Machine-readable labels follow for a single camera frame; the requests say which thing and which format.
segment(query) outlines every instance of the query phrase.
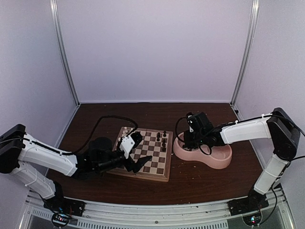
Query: wooden chessboard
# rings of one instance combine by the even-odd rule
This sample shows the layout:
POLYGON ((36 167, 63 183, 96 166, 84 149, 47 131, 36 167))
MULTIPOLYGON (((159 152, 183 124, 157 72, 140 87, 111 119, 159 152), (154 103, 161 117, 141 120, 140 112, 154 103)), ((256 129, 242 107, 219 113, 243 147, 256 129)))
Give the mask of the wooden chessboard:
MULTIPOLYGON (((125 136, 130 131, 130 127, 121 128, 113 150, 116 149, 119 138, 125 136)), ((135 149, 132 150, 130 156, 135 162, 137 162, 140 157, 145 156, 152 156, 152 159, 146 162, 146 164, 136 174, 134 174, 132 171, 128 172, 124 167, 112 169, 108 171, 108 173, 139 179, 167 182, 170 178, 171 170, 173 133, 166 131, 166 136, 163 136, 164 133, 161 130, 140 128, 137 129, 137 132, 141 133, 143 140, 135 149), (157 141, 158 133, 161 134, 159 141, 157 141), (162 151, 163 141, 165 141, 166 144, 166 149, 164 152, 162 151)))

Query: pink pet bowl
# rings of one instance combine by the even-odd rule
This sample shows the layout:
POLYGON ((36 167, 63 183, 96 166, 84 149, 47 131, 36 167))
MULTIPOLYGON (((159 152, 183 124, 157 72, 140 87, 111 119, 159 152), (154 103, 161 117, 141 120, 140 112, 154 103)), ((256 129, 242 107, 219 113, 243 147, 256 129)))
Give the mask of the pink pet bowl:
MULTIPOLYGON (((183 140, 183 133, 179 134, 179 137, 183 140)), ((200 149, 185 150, 182 148, 183 145, 184 143, 176 138, 173 143, 173 152, 184 161, 200 161, 215 169, 226 168, 231 163, 232 149, 229 145, 212 147, 211 155, 203 154, 200 149)), ((210 153, 209 147, 206 145, 202 145, 201 149, 208 154, 210 153)))

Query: wire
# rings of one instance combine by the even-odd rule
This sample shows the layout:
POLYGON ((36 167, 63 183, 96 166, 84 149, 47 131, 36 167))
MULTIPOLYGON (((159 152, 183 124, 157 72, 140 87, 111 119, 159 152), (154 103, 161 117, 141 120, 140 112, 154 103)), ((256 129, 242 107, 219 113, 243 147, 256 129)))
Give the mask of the wire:
POLYGON ((27 141, 30 141, 29 139, 27 138, 24 138, 24 137, 18 137, 18 138, 12 138, 12 139, 8 139, 8 140, 5 140, 5 141, 2 141, 0 142, 0 144, 2 143, 6 143, 6 142, 11 142, 11 141, 14 141, 14 140, 27 140, 27 141))
POLYGON ((86 145, 89 143, 89 141, 91 140, 91 138, 92 138, 92 136, 93 136, 93 134, 94 134, 94 132, 95 132, 95 129, 96 129, 97 126, 99 125, 100 121, 101 121, 102 119, 105 119, 105 118, 116 118, 116 119, 126 120, 126 121, 129 121, 129 122, 133 123, 133 124, 134 124, 134 129, 133 129, 131 132, 129 132, 127 136, 129 136, 129 135, 130 135, 131 133, 133 133, 136 129, 138 129, 138 124, 137 124, 134 120, 132 120, 132 119, 130 119, 130 118, 126 118, 126 117, 122 117, 122 116, 117 116, 117 115, 106 115, 106 116, 101 116, 101 117, 96 121, 96 123, 95 123, 95 125, 94 125, 94 127, 93 127, 91 133, 89 134, 89 137, 88 137, 87 140, 85 141, 85 143, 84 143, 81 147, 79 147, 77 150, 75 150, 74 152, 71 152, 71 153, 62 153, 62 155, 66 155, 66 156, 74 155, 74 154, 80 152, 82 149, 84 149, 84 148, 86 147, 86 145))
POLYGON ((301 158, 304 158, 305 156, 298 156, 298 157, 295 157, 294 159, 292 159, 291 161, 294 161, 294 160, 297 160, 297 159, 301 159, 301 158))
POLYGON ((176 122, 176 125, 175 125, 175 135, 176 135, 176 138, 179 140, 179 141, 181 141, 181 142, 185 142, 184 140, 182 140, 180 137, 179 137, 179 135, 178 135, 178 124, 180 123, 180 121, 181 120, 183 120, 183 119, 186 119, 186 117, 181 117, 181 118, 179 118, 178 120, 177 120, 177 122, 176 122))
POLYGON ((203 153, 203 154, 205 154, 205 155, 211 155, 212 154, 212 149, 210 148, 210 154, 207 154, 206 152, 204 152, 204 150, 203 149, 201 149, 201 146, 198 144, 198 148, 200 149, 200 151, 203 153))
POLYGON ((272 192, 273 192, 273 194, 274 194, 274 196, 275 196, 275 205, 274 205, 272 211, 270 212, 269 216, 268 216, 263 222, 260 222, 258 225, 262 225, 263 223, 265 223, 265 222, 271 217, 271 215, 274 213, 274 211, 275 211, 275 209, 276 209, 276 205, 277 205, 277 196, 276 196, 276 193, 275 193, 275 191, 274 191, 274 189, 273 189, 273 185, 274 185, 274 183, 271 185, 271 190, 272 190, 272 192))

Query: white panel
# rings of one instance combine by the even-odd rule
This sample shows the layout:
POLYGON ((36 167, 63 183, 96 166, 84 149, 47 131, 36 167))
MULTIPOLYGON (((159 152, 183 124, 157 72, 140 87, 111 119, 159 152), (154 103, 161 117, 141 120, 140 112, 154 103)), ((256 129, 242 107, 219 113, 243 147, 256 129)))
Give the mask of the white panel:
POLYGON ((251 0, 58 0, 81 102, 228 102, 251 0))
MULTIPOLYGON (((74 110, 49 0, 0 4, 0 135, 18 123, 54 145, 74 110)), ((15 229, 28 189, 0 174, 1 228, 15 229)))
MULTIPOLYGON (((250 62, 237 100, 244 118, 280 106, 305 130, 304 12, 304 1, 260 1, 250 62)), ((256 140, 254 146, 265 164, 272 155, 272 142, 256 140)), ((301 137, 297 155, 304 154, 301 137)), ((281 181, 297 228, 304 228, 305 160, 293 162, 281 181)))

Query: table surface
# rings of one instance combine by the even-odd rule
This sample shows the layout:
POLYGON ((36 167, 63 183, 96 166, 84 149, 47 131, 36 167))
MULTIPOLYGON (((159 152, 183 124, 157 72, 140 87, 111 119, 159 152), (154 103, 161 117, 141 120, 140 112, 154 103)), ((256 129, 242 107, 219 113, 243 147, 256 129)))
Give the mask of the table surface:
MULTIPOLYGON (((178 118, 188 112, 205 112, 215 125, 236 120, 229 104, 138 103, 138 104, 82 104, 76 113, 60 149, 73 151, 89 136, 95 122, 102 115, 131 118, 139 128, 174 131, 178 118)), ((101 121, 93 138, 100 136, 115 142, 122 126, 128 122, 116 119, 101 121)), ((181 122, 178 132, 188 128, 181 122)), ((50 170, 48 178, 62 185, 65 196, 113 204, 167 205, 217 201, 246 196, 262 172, 249 141, 231 144, 230 165, 221 170, 201 162, 183 161, 172 156, 169 182, 149 181, 112 174, 88 180, 76 180, 50 170)))

